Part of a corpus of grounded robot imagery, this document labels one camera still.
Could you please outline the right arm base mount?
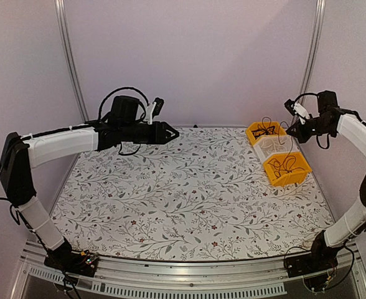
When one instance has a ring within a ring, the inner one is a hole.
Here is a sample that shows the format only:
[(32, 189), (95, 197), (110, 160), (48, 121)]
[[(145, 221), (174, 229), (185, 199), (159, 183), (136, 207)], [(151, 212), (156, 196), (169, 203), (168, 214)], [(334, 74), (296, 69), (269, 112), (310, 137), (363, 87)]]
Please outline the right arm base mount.
[(287, 257), (288, 249), (283, 258), (283, 265), (288, 277), (299, 277), (310, 275), (304, 279), (305, 287), (313, 293), (323, 292), (331, 283), (338, 266), (337, 253), (343, 249), (340, 247), (329, 247), (324, 238), (324, 232), (319, 233), (314, 239), (311, 249), (303, 255)]

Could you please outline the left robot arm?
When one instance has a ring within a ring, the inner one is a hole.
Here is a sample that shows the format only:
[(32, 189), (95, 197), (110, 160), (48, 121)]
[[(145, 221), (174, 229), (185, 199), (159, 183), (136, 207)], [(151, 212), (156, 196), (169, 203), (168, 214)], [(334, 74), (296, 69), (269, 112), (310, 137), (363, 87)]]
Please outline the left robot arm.
[(139, 89), (120, 87), (101, 101), (94, 120), (41, 133), (21, 136), (12, 132), (6, 136), (0, 158), (0, 201), (15, 208), (62, 270), (73, 269), (76, 256), (38, 200), (32, 169), (122, 143), (165, 145), (178, 138), (179, 132), (165, 121), (154, 121), (163, 105), (159, 97), (150, 102)]

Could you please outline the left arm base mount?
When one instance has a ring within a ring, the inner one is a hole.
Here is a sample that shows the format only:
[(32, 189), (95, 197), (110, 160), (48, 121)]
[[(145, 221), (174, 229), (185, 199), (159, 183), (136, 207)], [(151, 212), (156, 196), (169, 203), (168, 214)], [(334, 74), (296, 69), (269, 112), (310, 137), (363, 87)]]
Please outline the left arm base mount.
[(45, 266), (85, 277), (95, 276), (99, 259), (97, 253), (74, 250), (66, 238), (56, 249), (52, 250), (46, 245), (44, 249), (47, 253)]

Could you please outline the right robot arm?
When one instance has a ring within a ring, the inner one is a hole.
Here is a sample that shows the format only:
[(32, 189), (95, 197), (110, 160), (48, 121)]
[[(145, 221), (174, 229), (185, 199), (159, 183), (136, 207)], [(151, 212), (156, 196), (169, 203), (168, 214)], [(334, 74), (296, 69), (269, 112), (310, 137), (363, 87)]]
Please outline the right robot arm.
[(312, 137), (345, 139), (349, 149), (339, 148), (328, 162), (318, 162), (316, 178), (326, 196), (335, 223), (319, 233), (312, 243), (306, 266), (318, 272), (329, 263), (329, 252), (338, 251), (345, 242), (366, 232), (366, 121), (359, 112), (339, 106), (337, 95), (325, 90), (314, 93), (318, 116), (313, 117), (301, 104), (303, 94), (288, 99), (284, 106), (297, 120), (288, 135), (305, 144)]

